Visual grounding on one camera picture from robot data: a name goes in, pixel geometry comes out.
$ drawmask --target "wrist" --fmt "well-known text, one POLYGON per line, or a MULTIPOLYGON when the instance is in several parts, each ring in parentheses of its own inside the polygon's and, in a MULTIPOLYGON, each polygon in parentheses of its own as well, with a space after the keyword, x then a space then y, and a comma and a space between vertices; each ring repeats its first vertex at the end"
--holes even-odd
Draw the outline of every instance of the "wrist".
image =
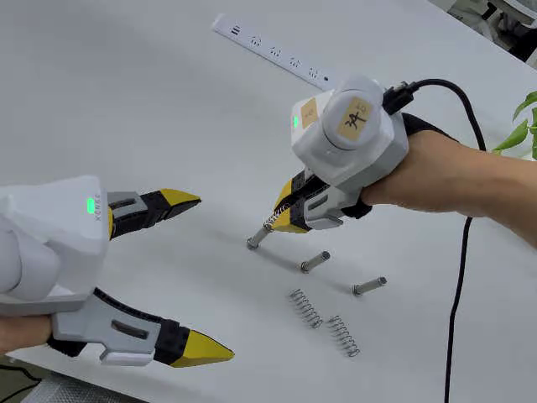
POLYGON ((45 344, 51 333, 50 317, 0 317, 0 353, 45 344))
POLYGON ((495 218, 520 187, 513 160, 472 150, 458 188, 456 210, 471 217, 495 218))

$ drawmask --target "white table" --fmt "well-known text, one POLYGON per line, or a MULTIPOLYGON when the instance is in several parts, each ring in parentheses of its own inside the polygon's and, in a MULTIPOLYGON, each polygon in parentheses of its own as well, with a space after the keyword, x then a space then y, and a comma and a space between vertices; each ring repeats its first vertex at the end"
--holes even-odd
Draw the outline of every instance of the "white table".
MULTIPOLYGON (((453 80, 489 145, 537 83, 529 66, 424 0, 1 2, 2 183, 94 173, 109 190, 201 195, 174 221, 115 240, 100 286, 237 354, 191 369, 102 367, 97 347, 74 361, 47 348, 14 356, 156 402, 441 400, 463 217, 375 207, 343 228, 274 234, 248 251, 246 237, 300 169, 290 107, 316 89, 212 33, 219 12, 341 76, 453 80), (322 249, 329 263, 308 276, 295 270, 322 249), (360 300, 347 292, 378 275, 389 281, 382 290, 360 300), (285 298, 296 287, 323 316, 343 317, 358 357, 301 323, 285 298)), ((423 90, 409 110, 475 144, 450 93, 423 90)), ((452 401, 533 400, 536 257, 510 231, 475 221, 452 401)))

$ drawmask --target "metal spring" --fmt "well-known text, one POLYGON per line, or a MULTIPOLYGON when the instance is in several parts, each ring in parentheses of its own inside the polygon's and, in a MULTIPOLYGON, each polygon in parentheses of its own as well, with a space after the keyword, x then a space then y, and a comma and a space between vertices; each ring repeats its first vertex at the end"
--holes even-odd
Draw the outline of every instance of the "metal spring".
POLYGON ((314 329, 317 329, 322 325, 323 320, 310 304, 310 300, 305 296, 305 293, 300 289, 296 289, 289 294, 289 298, 295 304, 296 310, 304 319, 304 322, 308 323, 314 329))
POLYGON ((347 326, 345 326, 345 323, 339 315, 331 317, 328 320, 328 327, 331 329, 334 338, 336 338, 340 344, 341 349, 344 350, 349 357, 354 357, 360 353, 360 348, 356 345, 354 338, 352 338, 347 326))
POLYGON ((272 216, 267 218, 267 220, 263 223, 263 226, 269 230, 272 231, 272 226, 276 222, 279 216, 282 215, 282 213, 287 210, 290 207, 289 204, 284 204, 283 206, 279 207, 275 212, 272 213, 272 216))

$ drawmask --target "metal shaft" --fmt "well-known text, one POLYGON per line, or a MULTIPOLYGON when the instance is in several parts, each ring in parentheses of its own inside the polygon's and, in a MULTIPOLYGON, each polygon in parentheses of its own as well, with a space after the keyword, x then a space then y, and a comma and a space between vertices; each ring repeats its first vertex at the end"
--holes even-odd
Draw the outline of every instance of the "metal shaft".
POLYGON ((246 241, 247 248, 250 250, 257 249, 259 243, 261 243, 261 241, 263 241, 271 232, 272 228, 270 226, 263 225, 261 229, 259 229, 259 231, 255 233, 254 236, 248 238, 248 240, 246 241))
POLYGON ((383 285, 386 285, 386 283, 388 283, 386 277, 378 277, 377 279, 368 281, 367 283, 355 284, 352 286, 352 294, 355 296, 360 296, 368 291, 382 287, 383 285))
POLYGON ((330 254, 323 251, 316 255, 313 259, 307 260, 300 264, 300 270, 302 273, 310 273, 311 270, 319 264, 326 262, 330 258, 330 254))

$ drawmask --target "black wrist strap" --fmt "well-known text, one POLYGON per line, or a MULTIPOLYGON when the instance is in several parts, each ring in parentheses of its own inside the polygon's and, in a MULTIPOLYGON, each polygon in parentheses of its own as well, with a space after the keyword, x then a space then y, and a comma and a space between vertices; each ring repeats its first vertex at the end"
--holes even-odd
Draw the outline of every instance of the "black wrist strap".
POLYGON ((66 342, 64 340, 56 340, 54 336, 50 336, 47 344, 56 351, 65 354, 69 357, 78 357, 87 343, 84 342, 66 342))
POLYGON ((361 197, 358 197, 358 201, 356 202, 354 206, 342 208, 341 211, 346 216, 356 218, 358 220, 358 218, 362 218, 363 216, 368 214, 372 209, 373 207, 367 205, 366 203, 362 201, 361 197))
POLYGON ((429 122, 426 122, 423 119, 420 119, 414 115, 411 115, 410 113, 402 113, 402 115, 403 115, 404 130, 406 130, 407 137, 411 136, 412 134, 422 132, 424 130, 432 130, 433 132, 443 134, 446 137, 449 137, 450 139, 456 141, 449 134, 444 132, 441 128, 437 128, 434 124, 430 124, 429 122))

